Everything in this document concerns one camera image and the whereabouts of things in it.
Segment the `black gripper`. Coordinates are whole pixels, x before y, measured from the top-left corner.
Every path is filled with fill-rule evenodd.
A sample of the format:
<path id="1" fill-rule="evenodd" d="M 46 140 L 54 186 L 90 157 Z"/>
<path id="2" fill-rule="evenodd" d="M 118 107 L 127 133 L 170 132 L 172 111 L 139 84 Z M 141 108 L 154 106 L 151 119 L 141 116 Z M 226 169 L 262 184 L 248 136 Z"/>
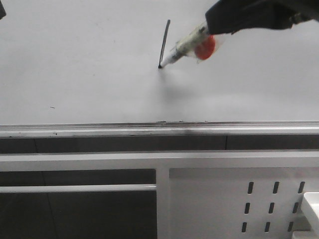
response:
<path id="1" fill-rule="evenodd" d="M 206 13 L 209 33 L 227 34 L 243 29 L 284 30 L 319 20 L 317 0 L 220 0 Z"/>

